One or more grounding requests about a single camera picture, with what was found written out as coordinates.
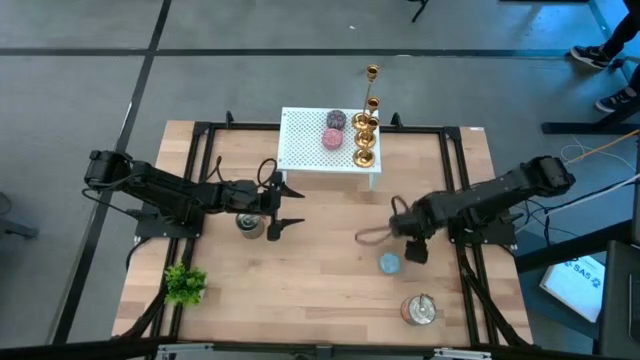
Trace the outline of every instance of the potted plant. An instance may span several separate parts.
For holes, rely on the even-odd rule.
[[[198,269],[187,270],[184,264],[170,266],[165,272],[167,296],[165,303],[196,305],[200,303],[207,287],[207,274]]]

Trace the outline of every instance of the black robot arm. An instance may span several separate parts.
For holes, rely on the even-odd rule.
[[[304,197],[288,188],[282,173],[277,171],[268,185],[252,180],[194,183],[147,162],[134,161],[124,153],[94,150],[90,159],[84,177],[90,189],[125,192],[156,207],[168,223],[187,226],[196,222],[203,212],[264,215],[271,218],[267,238],[277,240],[284,227],[304,221],[277,219],[282,196]]]
[[[537,157],[493,180],[458,192],[438,191],[415,201],[408,211],[389,219],[393,236],[410,236],[405,257],[425,263],[425,239],[452,221],[465,218],[468,226],[480,227],[532,196],[553,197],[566,193],[575,183],[558,158]]]

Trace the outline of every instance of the pink macaron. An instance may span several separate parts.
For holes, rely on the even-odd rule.
[[[342,131],[327,129],[322,134],[322,145],[327,150],[336,150],[342,145]]]

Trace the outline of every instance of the tin can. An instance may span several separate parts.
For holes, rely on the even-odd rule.
[[[260,215],[238,214],[236,225],[247,239],[257,239],[264,232],[264,221]]]
[[[425,294],[411,296],[402,302],[400,315],[408,324],[427,325],[436,319],[436,305]]]

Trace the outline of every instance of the concrete floor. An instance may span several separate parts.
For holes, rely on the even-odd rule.
[[[0,48],[146,48],[161,3],[3,0]],[[625,15],[621,0],[596,4],[611,29]],[[399,0],[173,0],[160,48],[564,50],[604,41],[587,4],[432,0],[411,24],[416,9]],[[639,55],[640,40],[625,51]],[[113,147],[142,60],[0,56],[0,191],[14,202],[10,218],[41,231],[37,240],[0,241],[0,347],[47,341],[93,206],[80,195],[88,154]],[[596,121],[602,114],[593,102],[626,83],[619,71],[596,73],[561,58],[157,57],[127,151],[153,161],[167,120],[221,120],[231,110],[239,122],[273,122],[282,106],[359,105],[369,63],[382,68],[374,92],[382,99],[384,122],[397,111],[411,125],[483,126],[496,172],[541,154],[558,156],[572,138],[543,136],[540,123]],[[514,135],[522,133],[528,136]],[[613,138],[578,139],[596,147]],[[635,165],[633,141],[610,152]],[[578,179],[574,189],[545,203],[632,175],[621,161],[602,155],[571,171]],[[584,234],[625,220],[631,193],[624,189],[560,213],[553,223]],[[126,196],[116,195],[114,202],[138,206]],[[107,216],[71,341],[109,337],[134,226],[118,213]],[[528,229],[542,232],[537,225]],[[552,233],[554,241],[568,238]],[[591,349],[587,338],[548,319],[530,314],[530,320],[544,347]]]

